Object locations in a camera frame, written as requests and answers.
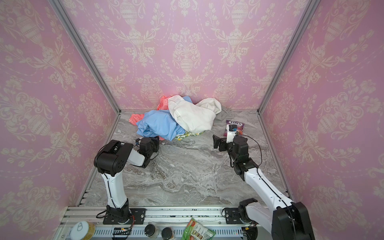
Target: pink cloth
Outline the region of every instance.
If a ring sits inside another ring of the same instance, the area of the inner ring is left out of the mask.
[[[129,118],[129,122],[137,126],[137,122],[144,118],[144,114],[132,114]]]
[[[160,98],[160,103],[157,106],[157,110],[168,110],[168,98],[170,97],[162,96]]]

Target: wire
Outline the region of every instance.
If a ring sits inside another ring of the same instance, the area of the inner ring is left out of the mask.
[[[135,216],[134,215],[131,215],[129,218],[133,218],[133,221],[131,223],[131,226],[129,228],[117,228],[115,227],[113,229],[113,237],[112,237],[112,240],[121,240],[121,238],[116,238],[115,236],[116,235],[126,235],[126,237],[124,238],[124,240],[126,240],[128,238],[128,236],[131,234],[132,232],[132,228],[133,228],[133,225],[135,224]]]
[[[109,180],[108,180],[107,175],[106,175],[105,173],[104,173],[104,176],[105,176],[105,178],[107,179],[108,191],[109,191],[109,195],[111,196],[111,201],[112,201],[112,203],[113,203],[113,206],[114,206],[115,208],[117,208],[116,205],[115,205],[115,203],[113,202],[112,194],[111,194],[111,189],[109,188]]]
[[[97,152],[97,154],[96,154],[96,156],[100,153],[100,151],[105,147],[105,146],[107,146],[108,145],[108,143],[107,144],[105,144],[104,146],[102,146],[99,150],[98,150],[98,152]]]
[[[261,163],[259,164],[259,166],[263,163],[263,154],[262,154],[262,148],[260,147],[260,144],[253,138],[251,138],[250,136],[248,135],[244,135],[244,134],[239,134],[238,136],[246,136],[246,137],[249,137],[250,139],[254,140],[257,145],[259,146],[259,149],[260,149],[260,159],[261,159]]]
[[[156,156],[154,156],[153,158],[151,158],[150,160],[153,160],[153,159],[155,159],[155,157],[157,157],[159,155],[159,153],[157,153],[157,155]]]
[[[257,172],[257,175],[259,175],[259,178],[261,179],[261,180],[263,180],[263,182],[269,187],[269,189],[278,197],[278,198],[280,198],[280,200],[284,203],[284,205],[287,207],[287,209],[288,209],[288,212],[289,212],[289,214],[291,215],[291,219],[292,219],[292,224],[293,224],[293,232],[294,232],[294,239],[296,239],[296,228],[295,228],[295,223],[294,223],[294,221],[293,221],[293,217],[292,217],[292,213],[291,213],[291,209],[288,207],[288,205],[284,202],[284,200],[264,181],[264,179],[260,176],[260,174],[259,174],[259,168],[258,169],[256,169],[256,172]]]
[[[105,213],[105,212],[107,212],[107,210],[104,210],[104,211],[98,213],[98,214],[96,215],[96,218],[105,218],[106,216],[108,216],[108,214],[105,214],[104,216],[99,216],[100,214],[103,214],[103,213]]]
[[[230,165],[231,167],[233,167],[231,153],[232,153],[232,150],[231,150],[231,152],[228,152],[228,156],[229,156],[229,165]]]
[[[255,240],[258,235],[257,227],[246,227],[243,234],[247,237],[247,240]]]

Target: marble surface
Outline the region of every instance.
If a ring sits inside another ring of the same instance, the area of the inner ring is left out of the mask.
[[[276,165],[255,110],[236,110],[234,121],[245,123],[243,133],[259,142],[263,154],[261,169],[283,191]],[[128,122],[133,112],[124,112],[113,139],[134,143],[140,137],[137,126]],[[213,149],[212,135],[222,137],[225,121],[215,120],[212,130],[183,140],[161,141],[159,155],[147,168],[127,164],[122,172],[124,190],[132,206],[235,204],[248,198],[261,201],[257,193],[235,174],[227,152]],[[249,154],[260,163],[257,144],[249,139]],[[105,206],[107,194],[101,174],[97,174],[85,206]]]

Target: jar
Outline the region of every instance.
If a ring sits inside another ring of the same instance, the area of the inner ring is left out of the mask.
[[[160,230],[153,224],[148,224],[144,229],[144,234],[149,238],[157,238]]]
[[[87,221],[78,222],[72,228],[70,237],[71,240],[89,240],[95,234],[95,224]]]
[[[173,234],[173,231],[170,227],[166,227],[161,231],[161,237],[164,240],[173,240],[175,239],[175,236]]]

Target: damask pattern wallpaper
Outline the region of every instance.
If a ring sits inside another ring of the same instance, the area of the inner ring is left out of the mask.
[[[256,109],[308,0],[61,0],[121,109]]]
[[[383,8],[322,0],[264,112],[318,240],[384,239]]]
[[[116,117],[48,1],[0,1],[0,232],[51,239]]]

